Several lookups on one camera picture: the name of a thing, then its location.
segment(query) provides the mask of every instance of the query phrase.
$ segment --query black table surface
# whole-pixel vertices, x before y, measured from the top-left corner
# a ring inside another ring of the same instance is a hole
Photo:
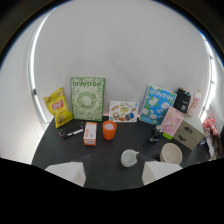
[[[143,187],[142,166],[137,162],[132,167],[121,164],[121,154],[126,149],[133,149],[139,155],[160,161],[159,154],[166,143],[176,144],[182,151],[182,168],[207,162],[210,158],[207,144],[197,146],[194,150],[187,148],[175,139],[161,137],[154,145],[148,142],[148,135],[155,125],[137,121],[117,123],[117,130],[112,140],[105,140],[102,133],[102,123],[108,120],[103,117],[97,122],[96,146],[84,145],[84,132],[66,139],[59,136],[55,127],[55,119],[45,131],[33,157],[31,165],[46,169],[50,165],[67,163],[86,155],[91,155],[91,163],[84,188],[99,190],[125,190]]]

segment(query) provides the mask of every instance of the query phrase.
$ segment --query yellow chip bag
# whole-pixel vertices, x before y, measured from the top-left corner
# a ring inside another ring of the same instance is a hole
[[[56,128],[73,119],[64,96],[63,88],[43,98],[49,112],[55,117]]]

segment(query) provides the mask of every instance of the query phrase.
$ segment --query beige bowl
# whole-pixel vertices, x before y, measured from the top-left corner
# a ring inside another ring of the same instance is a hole
[[[161,162],[180,164],[182,158],[183,155],[180,148],[173,143],[165,144],[160,152]]]

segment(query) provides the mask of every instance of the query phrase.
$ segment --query white cup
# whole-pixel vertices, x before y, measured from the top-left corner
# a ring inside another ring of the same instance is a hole
[[[137,162],[138,153],[132,149],[125,150],[121,155],[121,164],[125,167],[133,166]]]

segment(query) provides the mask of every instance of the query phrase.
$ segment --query pink package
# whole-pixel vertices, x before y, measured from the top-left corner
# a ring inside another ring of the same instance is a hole
[[[183,120],[184,114],[170,106],[161,124],[163,136],[172,139]]]

